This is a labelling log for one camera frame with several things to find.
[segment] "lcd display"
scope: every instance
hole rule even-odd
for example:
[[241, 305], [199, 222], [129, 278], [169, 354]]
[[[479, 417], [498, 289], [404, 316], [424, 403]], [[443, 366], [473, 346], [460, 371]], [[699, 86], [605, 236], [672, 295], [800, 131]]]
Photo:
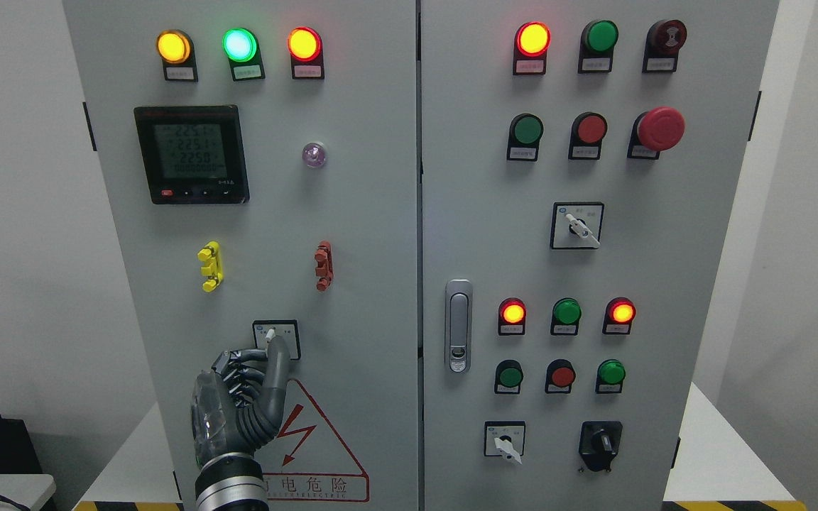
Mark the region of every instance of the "lcd display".
[[220, 125], [154, 125], [153, 135], [164, 178], [227, 178]]

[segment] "yellow indicator light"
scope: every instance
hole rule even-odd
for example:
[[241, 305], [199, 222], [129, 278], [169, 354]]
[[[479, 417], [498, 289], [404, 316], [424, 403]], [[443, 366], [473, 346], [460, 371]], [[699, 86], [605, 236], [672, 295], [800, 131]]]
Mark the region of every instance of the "yellow indicator light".
[[611, 319], [617, 323], [627, 323], [633, 319], [634, 314], [636, 314], [636, 309], [633, 308], [633, 305], [617, 304], [611, 310]]
[[551, 43], [551, 31], [548, 25], [533, 21], [526, 23], [516, 31], [516, 47], [526, 56], [539, 56], [548, 51]]
[[525, 317], [525, 308], [520, 304], [510, 304], [503, 308], [503, 320], [510, 324], [517, 324]]
[[321, 36], [307, 26], [289, 32], [289, 53], [296, 60], [308, 62], [321, 54]]
[[168, 64], [182, 64], [191, 56], [191, 40], [181, 30], [165, 30], [156, 38], [156, 52]]

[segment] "white switch handle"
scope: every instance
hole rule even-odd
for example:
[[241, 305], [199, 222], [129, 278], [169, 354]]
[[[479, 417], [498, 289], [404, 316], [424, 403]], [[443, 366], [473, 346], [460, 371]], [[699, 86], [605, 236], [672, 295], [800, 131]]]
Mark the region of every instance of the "white switch handle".
[[595, 239], [595, 236], [593, 236], [591, 233], [591, 229], [589, 229], [586, 224], [582, 223], [582, 220], [572, 216], [572, 214], [569, 213], [566, 214], [565, 218], [567, 219], [567, 223], [570, 224], [570, 229], [572, 232], [577, 233], [578, 237], [581, 237], [582, 240], [587, 242], [593, 248], [598, 248], [601, 246], [601, 243], [599, 243], [598, 240]]
[[520, 454], [516, 452], [516, 449], [513, 448], [513, 442], [510, 440], [500, 440], [499, 437], [494, 437], [494, 447], [497, 448], [498, 451], [503, 453], [503, 459], [510, 463], [519, 463], [519, 465], [523, 465], [523, 459], [520, 458]]

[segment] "lightning bolt symbol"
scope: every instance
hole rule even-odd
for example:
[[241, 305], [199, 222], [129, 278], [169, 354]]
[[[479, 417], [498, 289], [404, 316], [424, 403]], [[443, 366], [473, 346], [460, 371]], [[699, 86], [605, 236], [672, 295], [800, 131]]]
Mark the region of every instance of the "lightning bolt symbol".
[[302, 439], [298, 441], [298, 444], [295, 444], [295, 449], [293, 449], [288, 455], [283, 456], [283, 466], [287, 466], [289, 463], [292, 463], [293, 460], [295, 460], [295, 457], [293, 457], [293, 455], [295, 455], [295, 451], [297, 451], [299, 447], [305, 443], [305, 440], [308, 440], [308, 437], [311, 436], [311, 433], [315, 432], [315, 427], [317, 427], [317, 424], [315, 424], [314, 426], [300, 427], [292, 431], [286, 431], [289, 426], [292, 426], [292, 423], [295, 422], [295, 418], [298, 417], [298, 415], [301, 414], [302, 410], [304, 409], [305, 407], [302, 405], [295, 405], [292, 413], [289, 414], [289, 418], [287, 418], [285, 424], [283, 424], [283, 428], [280, 429], [278, 434], [276, 434], [277, 439], [282, 439], [284, 436], [291, 436], [291, 434], [305, 433], [305, 435], [302, 436]]

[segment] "high voltage warning sign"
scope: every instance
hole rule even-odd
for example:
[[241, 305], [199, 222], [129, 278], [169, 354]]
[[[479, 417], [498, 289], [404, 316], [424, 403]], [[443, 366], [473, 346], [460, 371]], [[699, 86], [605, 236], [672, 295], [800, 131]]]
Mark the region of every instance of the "high voltage warning sign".
[[299, 380], [286, 405], [276, 440], [257, 453], [270, 500], [368, 502], [368, 473]]

